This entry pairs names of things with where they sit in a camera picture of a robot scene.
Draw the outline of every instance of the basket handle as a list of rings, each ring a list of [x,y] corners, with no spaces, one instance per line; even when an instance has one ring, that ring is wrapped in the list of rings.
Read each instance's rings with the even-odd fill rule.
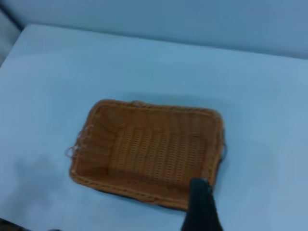
[[[145,102],[139,101],[139,100],[133,100],[133,101],[130,102],[130,104],[134,107],[144,107],[144,106],[151,105],[150,103],[145,103]]]

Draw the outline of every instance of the wicker basket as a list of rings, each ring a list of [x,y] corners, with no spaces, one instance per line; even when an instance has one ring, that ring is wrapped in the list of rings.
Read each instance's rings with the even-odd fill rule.
[[[71,178],[146,203],[186,210],[189,181],[214,184],[223,122],[210,109],[102,100],[73,147]]]

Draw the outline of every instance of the basket rim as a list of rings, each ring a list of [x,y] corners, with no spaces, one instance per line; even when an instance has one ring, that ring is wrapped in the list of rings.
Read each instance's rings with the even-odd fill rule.
[[[119,101],[119,100],[100,100],[98,101],[90,110],[89,115],[87,117],[87,120],[79,133],[79,136],[77,138],[77,141],[73,147],[73,155],[72,155],[72,164],[70,167],[70,177],[78,184],[82,185],[88,185],[91,188],[95,188],[97,190],[106,190],[110,184],[102,183],[99,181],[91,180],[86,177],[83,177],[81,175],[77,174],[77,166],[80,161],[79,157],[79,149],[76,148],[78,145],[80,145],[79,137],[85,132],[87,126],[91,124],[91,121],[93,121],[94,115],[101,109],[101,107],[104,106],[114,106],[114,107],[126,107],[126,108],[133,108],[137,110],[154,110],[154,111],[168,111],[168,112],[178,112],[178,113],[192,113],[192,114],[199,114],[199,115],[206,115],[209,117],[214,118],[216,124],[215,124],[215,135],[214,135],[214,144],[213,144],[213,150],[211,155],[213,158],[210,159],[211,163],[207,163],[207,165],[203,166],[202,172],[205,171],[205,168],[207,166],[210,166],[210,169],[212,173],[209,174],[208,181],[211,185],[214,184],[215,178],[216,178],[216,171],[218,168],[218,164],[221,157],[221,152],[223,148],[223,120],[221,115],[213,109],[207,109],[207,108],[200,108],[200,107],[186,107],[186,106],[172,106],[172,105],[156,105],[156,104],[150,104],[150,103],[144,103],[140,101],[132,101],[132,102],[126,102],[126,101]],[[112,186],[112,189],[108,190],[111,193],[121,194],[128,197],[134,198],[132,195],[134,194],[142,194],[144,198],[147,197],[155,197],[156,202],[150,204],[159,204],[163,206],[169,206],[169,207],[176,207],[181,209],[187,209],[187,202],[178,200],[178,199],[172,199],[172,198],[166,198],[163,196],[160,196],[158,194],[148,193],[148,192],[141,192],[134,189],[129,189],[127,187],[121,187],[119,185]]]

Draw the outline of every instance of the white wall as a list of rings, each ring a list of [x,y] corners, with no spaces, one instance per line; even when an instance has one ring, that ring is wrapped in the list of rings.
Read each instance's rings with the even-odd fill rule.
[[[0,10],[0,66],[16,42],[20,31]]]
[[[2,0],[2,5],[24,25],[308,57],[306,0]]]

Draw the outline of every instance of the table surface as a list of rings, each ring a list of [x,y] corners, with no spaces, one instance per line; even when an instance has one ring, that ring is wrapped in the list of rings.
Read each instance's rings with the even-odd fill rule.
[[[224,229],[307,226],[307,60],[38,25],[0,69],[1,218],[33,231],[180,229],[183,212],[71,181],[64,152],[106,98],[218,110]]]

